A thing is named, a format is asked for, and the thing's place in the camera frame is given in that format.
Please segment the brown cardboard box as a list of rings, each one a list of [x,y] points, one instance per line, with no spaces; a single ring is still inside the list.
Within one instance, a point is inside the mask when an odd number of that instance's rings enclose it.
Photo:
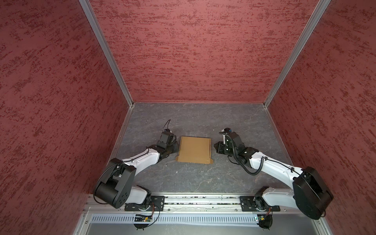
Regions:
[[[213,164],[211,158],[212,141],[210,138],[182,136],[178,156],[178,162],[195,164]]]

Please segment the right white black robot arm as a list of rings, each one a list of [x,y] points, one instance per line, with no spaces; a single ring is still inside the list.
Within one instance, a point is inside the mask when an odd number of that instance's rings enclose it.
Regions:
[[[326,214],[334,196],[316,169],[289,165],[246,147],[230,128],[222,130],[220,135],[223,141],[214,145],[218,154],[226,155],[249,175],[263,172],[287,186],[286,189],[262,187],[253,197],[252,208],[260,212],[270,212],[277,206],[294,208],[314,220]]]

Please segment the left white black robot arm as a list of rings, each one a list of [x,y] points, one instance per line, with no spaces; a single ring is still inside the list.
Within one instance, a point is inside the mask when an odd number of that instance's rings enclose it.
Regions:
[[[178,151],[176,136],[161,137],[155,144],[133,157],[120,160],[113,158],[93,189],[95,202],[119,209],[125,204],[136,204],[142,210],[151,206],[151,191],[133,185],[137,174],[159,163]]]

